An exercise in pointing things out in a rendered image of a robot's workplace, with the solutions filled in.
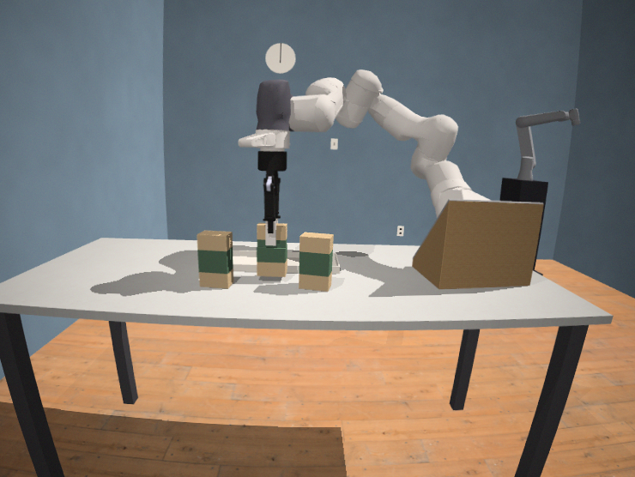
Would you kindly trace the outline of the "tan rectangular pack with dark green band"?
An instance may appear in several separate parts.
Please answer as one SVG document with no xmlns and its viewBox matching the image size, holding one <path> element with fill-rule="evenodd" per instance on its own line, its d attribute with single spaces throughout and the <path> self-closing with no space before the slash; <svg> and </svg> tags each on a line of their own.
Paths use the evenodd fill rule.
<svg viewBox="0 0 635 477">
<path fill-rule="evenodd" d="M 299 236 L 299 288 L 328 292 L 332 278 L 334 234 Z"/>
<path fill-rule="evenodd" d="M 257 224 L 257 276 L 286 277 L 287 224 L 276 223 L 276 245 L 266 245 L 266 225 Z"/>
<path fill-rule="evenodd" d="M 233 232 L 197 234 L 200 287 L 229 288 L 233 284 Z"/>
</svg>

